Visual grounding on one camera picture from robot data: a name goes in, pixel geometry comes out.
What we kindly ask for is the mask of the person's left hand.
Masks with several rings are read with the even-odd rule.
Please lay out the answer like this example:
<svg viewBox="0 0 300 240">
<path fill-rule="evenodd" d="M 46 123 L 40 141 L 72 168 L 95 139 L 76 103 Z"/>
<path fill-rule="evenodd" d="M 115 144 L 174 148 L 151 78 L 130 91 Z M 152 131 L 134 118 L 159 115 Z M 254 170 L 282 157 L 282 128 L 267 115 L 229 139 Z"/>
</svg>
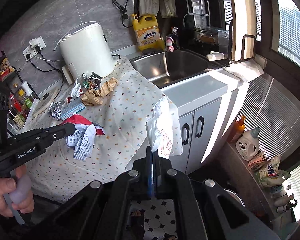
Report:
<svg viewBox="0 0 300 240">
<path fill-rule="evenodd" d="M 0 214 L 4 217 L 13 217 L 12 210 L 8 207 L 4 194 L 10 193 L 17 188 L 13 178 L 0 178 Z M 14 210 L 21 213 L 32 213 L 34 210 L 34 199 L 32 190 L 27 191 L 26 198 L 20 203 L 12 203 Z"/>
</svg>

